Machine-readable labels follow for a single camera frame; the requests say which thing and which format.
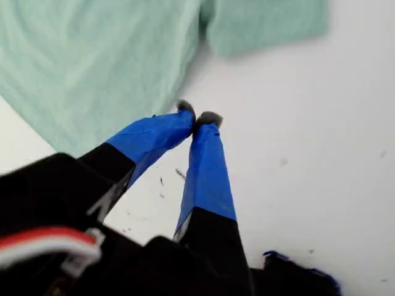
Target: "white table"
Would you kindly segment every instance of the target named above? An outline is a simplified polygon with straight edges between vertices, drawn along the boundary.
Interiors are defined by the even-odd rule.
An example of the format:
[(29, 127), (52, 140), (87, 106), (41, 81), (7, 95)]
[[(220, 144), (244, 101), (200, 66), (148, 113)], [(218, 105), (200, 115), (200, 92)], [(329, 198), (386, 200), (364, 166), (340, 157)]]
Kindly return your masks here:
[[(224, 116), (251, 266), (275, 249), (332, 274), (345, 295), (394, 295), (395, 4), (331, 6), (320, 40), (231, 60), (203, 48), (181, 97)], [(0, 173), (53, 153), (2, 100), (0, 139)], [(172, 237), (183, 190), (175, 169), (186, 172), (189, 145), (150, 168), (106, 223), (141, 243)]]

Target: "green t-shirt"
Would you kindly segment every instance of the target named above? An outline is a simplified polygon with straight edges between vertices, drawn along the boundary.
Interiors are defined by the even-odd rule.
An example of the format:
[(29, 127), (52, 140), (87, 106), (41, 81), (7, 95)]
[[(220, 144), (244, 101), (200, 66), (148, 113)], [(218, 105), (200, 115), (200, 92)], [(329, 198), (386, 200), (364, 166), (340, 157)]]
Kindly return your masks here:
[(327, 0), (2, 0), (0, 95), (79, 156), (168, 110), (202, 36), (225, 57), (327, 26)]

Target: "cable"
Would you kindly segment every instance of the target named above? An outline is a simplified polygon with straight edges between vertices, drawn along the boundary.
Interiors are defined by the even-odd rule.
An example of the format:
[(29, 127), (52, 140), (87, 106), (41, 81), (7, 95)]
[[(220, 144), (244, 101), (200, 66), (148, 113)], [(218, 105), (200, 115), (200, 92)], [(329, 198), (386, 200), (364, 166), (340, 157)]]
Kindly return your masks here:
[(45, 253), (65, 252), (96, 262), (101, 250), (93, 236), (67, 227), (45, 227), (0, 238), (0, 269)]

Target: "blue painter's tape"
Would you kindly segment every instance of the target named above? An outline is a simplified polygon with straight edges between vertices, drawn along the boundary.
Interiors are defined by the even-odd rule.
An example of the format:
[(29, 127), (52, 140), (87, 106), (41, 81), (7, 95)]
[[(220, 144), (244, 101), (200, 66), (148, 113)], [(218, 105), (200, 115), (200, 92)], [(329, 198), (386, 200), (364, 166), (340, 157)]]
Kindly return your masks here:
[(188, 110), (143, 118), (107, 140), (136, 164), (128, 187), (166, 151), (191, 134), (193, 120), (194, 115)]
[(236, 220), (223, 146), (214, 124), (202, 125), (193, 135), (176, 232), (193, 207)]

